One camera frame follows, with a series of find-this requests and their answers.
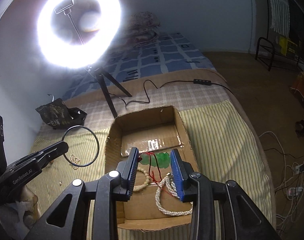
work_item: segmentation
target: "tripod leg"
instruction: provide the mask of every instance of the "tripod leg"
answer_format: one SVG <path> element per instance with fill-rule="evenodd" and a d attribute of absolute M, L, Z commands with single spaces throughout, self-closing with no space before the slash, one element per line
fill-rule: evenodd
<path fill-rule="evenodd" d="M 110 73 L 108 73 L 105 70 L 101 70 L 101 73 L 108 79 L 110 80 L 118 89 L 120 89 L 124 94 L 126 94 L 128 97 L 132 97 L 132 95 L 119 83 L 117 80 L 112 77 Z"/>
<path fill-rule="evenodd" d="M 109 91 L 108 91 L 108 88 L 107 88 L 107 85 L 105 84 L 105 81 L 104 81 L 104 78 L 103 78 L 103 75 L 100 74 L 97 76 L 98 78 L 98 82 L 101 86 L 101 89 L 102 89 L 102 92 L 105 96 L 105 100 L 108 102 L 108 106 L 110 107 L 110 110 L 114 116 L 114 118 L 117 117 L 117 113 L 116 113 L 116 110 L 115 110 L 115 107 L 113 105 L 113 102 L 112 102 L 112 99 L 111 99 L 111 96 L 109 94 Z"/>

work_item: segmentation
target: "black plastic bag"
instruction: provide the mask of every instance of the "black plastic bag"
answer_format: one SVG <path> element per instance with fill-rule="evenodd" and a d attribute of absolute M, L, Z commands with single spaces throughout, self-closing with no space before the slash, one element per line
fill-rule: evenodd
<path fill-rule="evenodd" d="M 67 108 L 61 98 L 35 109 L 41 116 L 43 122 L 53 129 L 68 129 L 75 125 L 84 125 L 87 113 L 81 109 Z"/>

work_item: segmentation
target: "yellow striped cloth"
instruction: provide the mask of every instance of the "yellow striped cloth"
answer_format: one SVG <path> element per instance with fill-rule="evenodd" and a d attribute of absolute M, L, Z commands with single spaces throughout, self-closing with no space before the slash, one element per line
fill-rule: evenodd
<path fill-rule="evenodd" d="M 271 196 L 269 178 L 264 172 L 254 136 L 239 116 L 230 101 L 204 107 L 181 111 L 180 115 L 189 134 L 197 163 L 201 173 L 210 180 L 225 182 L 228 179 L 237 181 L 251 197 L 266 218 L 271 222 Z M 74 170 L 63 156 L 57 158 L 52 166 L 28 184 L 28 187 L 39 197 L 39 208 L 43 213 L 73 179 L 84 181 L 98 179 L 104 172 L 104 147 L 109 129 L 96 131 L 100 142 L 100 155 L 91 166 Z M 47 141 L 37 138 L 32 151 L 37 151 L 58 141 Z M 89 162 L 96 151 L 96 143 L 90 133 L 66 136 L 65 140 L 71 153 Z M 215 218 L 216 239 L 220 239 L 220 223 Z M 89 221 L 88 232 L 92 230 Z M 120 240 L 159 240 L 188 239 L 188 225 L 156 232 L 118 229 Z"/>

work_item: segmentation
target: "black ring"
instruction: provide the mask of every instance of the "black ring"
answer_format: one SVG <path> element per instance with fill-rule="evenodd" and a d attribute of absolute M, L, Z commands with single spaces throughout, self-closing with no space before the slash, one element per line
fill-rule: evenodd
<path fill-rule="evenodd" d="M 93 136 L 94 136 L 94 138 L 95 138 L 95 140 L 96 140 L 96 143 L 97 143 L 97 145 L 98 145 L 98 151 L 96 152 L 96 155 L 95 155 L 94 159 L 93 159 L 91 162 L 87 163 L 87 164 L 78 165 L 78 164 L 75 164 L 75 163 L 71 162 L 71 161 L 68 159 L 68 157 L 65 155 L 65 153 L 63 153 L 63 156 L 64 156 L 64 158 L 68 161 L 68 163 L 70 163 L 70 164 L 73 165 L 73 166 L 76 166 L 76 167 L 87 167 L 87 166 L 91 165 L 92 163 L 94 163 L 95 160 L 96 160 L 96 159 L 98 158 L 98 156 L 99 156 L 100 144 L 99 144 L 99 140 L 98 140 L 98 138 L 96 137 L 95 133 L 94 133 L 90 128 L 87 128 L 87 127 L 85 127 L 85 126 L 83 126 L 83 125 L 75 125 L 75 126 L 72 126 L 72 127 L 70 127 L 69 129 L 67 129 L 67 130 L 65 131 L 65 133 L 64 133 L 63 136 L 62 136 L 62 141 L 64 141 L 65 136 L 67 135 L 67 133 L 68 133 L 70 130 L 72 130 L 72 129 L 74 129 L 74 128 L 78 128 L 78 127 L 84 128 L 84 129 L 88 130 L 89 132 L 91 132 L 91 134 L 93 134 Z"/>

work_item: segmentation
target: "cardboard box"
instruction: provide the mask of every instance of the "cardboard box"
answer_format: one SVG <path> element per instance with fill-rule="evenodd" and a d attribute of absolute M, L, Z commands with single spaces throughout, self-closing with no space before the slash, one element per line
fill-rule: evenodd
<path fill-rule="evenodd" d="M 182 160 L 189 162 L 198 171 L 190 140 L 182 119 L 173 106 L 146 109 L 117 117 L 111 126 L 105 151 L 105 173 L 116 169 L 119 161 L 124 160 L 131 147 L 143 152 L 167 152 L 177 148 Z M 139 167 L 148 171 L 149 165 Z M 156 167 L 151 167 L 155 178 L 160 181 Z M 161 177 L 171 172 L 171 166 L 160 169 Z M 138 171 L 135 185 L 141 185 L 145 176 Z M 152 183 L 139 192 L 133 192 L 131 200 L 117 203 L 117 224 L 120 228 L 136 230 L 162 230 L 185 225 L 191 222 L 191 216 L 172 217 L 157 209 L 155 193 L 157 185 Z M 190 203 L 182 203 L 166 192 L 161 192 L 161 204 L 166 210 L 190 210 Z"/>

